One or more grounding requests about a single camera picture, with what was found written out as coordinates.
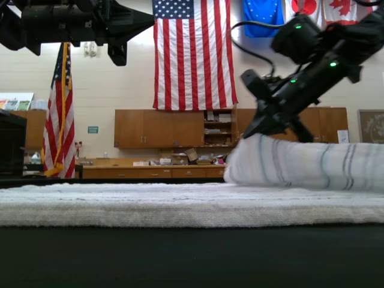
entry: bulletin board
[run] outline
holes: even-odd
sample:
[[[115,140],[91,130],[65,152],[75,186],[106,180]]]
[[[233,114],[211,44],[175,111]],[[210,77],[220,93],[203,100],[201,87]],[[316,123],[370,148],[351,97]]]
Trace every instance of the bulletin board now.
[[[360,140],[384,144],[384,110],[358,110]]]
[[[28,110],[33,97],[33,93],[0,93],[0,109]]]

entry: rolled towel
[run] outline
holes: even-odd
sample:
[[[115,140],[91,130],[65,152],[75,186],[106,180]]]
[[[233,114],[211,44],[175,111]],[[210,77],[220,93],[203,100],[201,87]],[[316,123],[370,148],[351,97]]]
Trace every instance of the rolled towel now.
[[[297,143],[262,134],[229,157],[228,183],[326,190],[384,191],[384,145]]]

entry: blue flag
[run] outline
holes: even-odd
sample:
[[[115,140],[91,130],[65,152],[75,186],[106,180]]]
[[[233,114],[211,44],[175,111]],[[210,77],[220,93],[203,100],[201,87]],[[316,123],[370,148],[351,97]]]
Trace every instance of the blue flag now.
[[[243,0],[244,20],[258,21],[272,25],[284,24],[281,0]],[[248,37],[273,37],[277,29],[246,25],[245,35]]]

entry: white towel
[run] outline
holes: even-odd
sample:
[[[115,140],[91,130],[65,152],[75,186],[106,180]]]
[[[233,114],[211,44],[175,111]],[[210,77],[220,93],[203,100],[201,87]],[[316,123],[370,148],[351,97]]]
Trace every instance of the white towel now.
[[[266,227],[384,223],[384,195],[233,184],[0,189],[0,226]]]
[[[271,187],[384,191],[384,145],[297,143],[255,134],[231,153],[224,179]]]

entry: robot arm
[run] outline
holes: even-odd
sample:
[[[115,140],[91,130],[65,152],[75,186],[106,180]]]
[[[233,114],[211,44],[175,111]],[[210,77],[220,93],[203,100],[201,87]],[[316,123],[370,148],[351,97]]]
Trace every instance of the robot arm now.
[[[361,64],[384,45],[384,1],[358,24],[331,24],[325,31],[306,15],[298,15],[280,28],[272,42],[275,52],[290,57],[305,69],[285,79],[259,77],[253,70],[241,76],[257,98],[257,112],[243,137],[255,133],[283,133],[290,128],[301,142],[313,136],[298,114],[344,77],[360,81]]]
[[[10,50],[27,47],[40,55],[42,43],[81,41],[108,44],[117,66],[127,64],[127,41],[154,24],[152,15],[127,8],[116,0],[0,0],[0,43]]]

